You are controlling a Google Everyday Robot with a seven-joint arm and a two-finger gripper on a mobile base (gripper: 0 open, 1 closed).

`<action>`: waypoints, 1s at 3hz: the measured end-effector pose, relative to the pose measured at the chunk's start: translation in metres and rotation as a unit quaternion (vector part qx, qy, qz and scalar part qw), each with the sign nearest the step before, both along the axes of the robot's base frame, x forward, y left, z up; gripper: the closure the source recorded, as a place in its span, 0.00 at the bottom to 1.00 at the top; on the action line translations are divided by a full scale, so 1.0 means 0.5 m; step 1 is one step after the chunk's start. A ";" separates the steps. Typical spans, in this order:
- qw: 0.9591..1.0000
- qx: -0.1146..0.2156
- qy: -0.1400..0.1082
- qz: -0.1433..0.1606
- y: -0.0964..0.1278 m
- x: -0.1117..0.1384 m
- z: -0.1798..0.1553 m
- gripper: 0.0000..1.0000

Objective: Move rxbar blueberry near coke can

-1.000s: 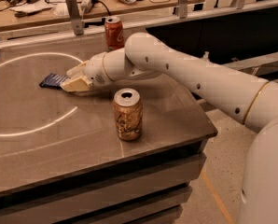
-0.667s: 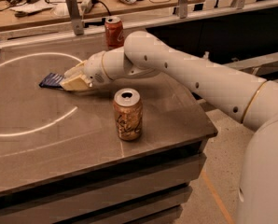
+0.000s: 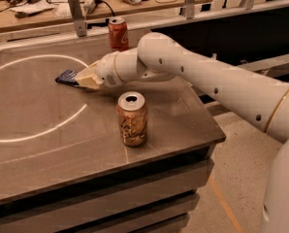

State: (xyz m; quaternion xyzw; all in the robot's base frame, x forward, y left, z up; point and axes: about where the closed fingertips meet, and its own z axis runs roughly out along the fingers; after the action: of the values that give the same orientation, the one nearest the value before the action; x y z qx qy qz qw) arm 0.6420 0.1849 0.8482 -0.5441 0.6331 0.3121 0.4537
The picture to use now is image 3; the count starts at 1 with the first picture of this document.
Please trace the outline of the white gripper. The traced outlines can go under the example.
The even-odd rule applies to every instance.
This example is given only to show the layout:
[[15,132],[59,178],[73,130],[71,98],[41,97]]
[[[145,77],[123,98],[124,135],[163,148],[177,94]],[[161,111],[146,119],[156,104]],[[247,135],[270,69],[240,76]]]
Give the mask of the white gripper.
[[115,59],[117,56],[118,51],[108,53],[99,61],[95,61],[85,67],[76,74],[76,82],[82,87],[91,89],[99,89],[102,84],[107,87],[124,85],[124,81],[115,69]]

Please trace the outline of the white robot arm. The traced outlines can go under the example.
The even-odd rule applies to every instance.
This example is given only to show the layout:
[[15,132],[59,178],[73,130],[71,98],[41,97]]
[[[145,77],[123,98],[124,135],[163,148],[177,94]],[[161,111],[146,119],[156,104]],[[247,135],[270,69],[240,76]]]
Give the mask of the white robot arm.
[[79,85],[115,88],[179,76],[282,144],[270,170],[260,233],[289,233],[289,83],[202,56],[161,33],[105,55],[76,75]]

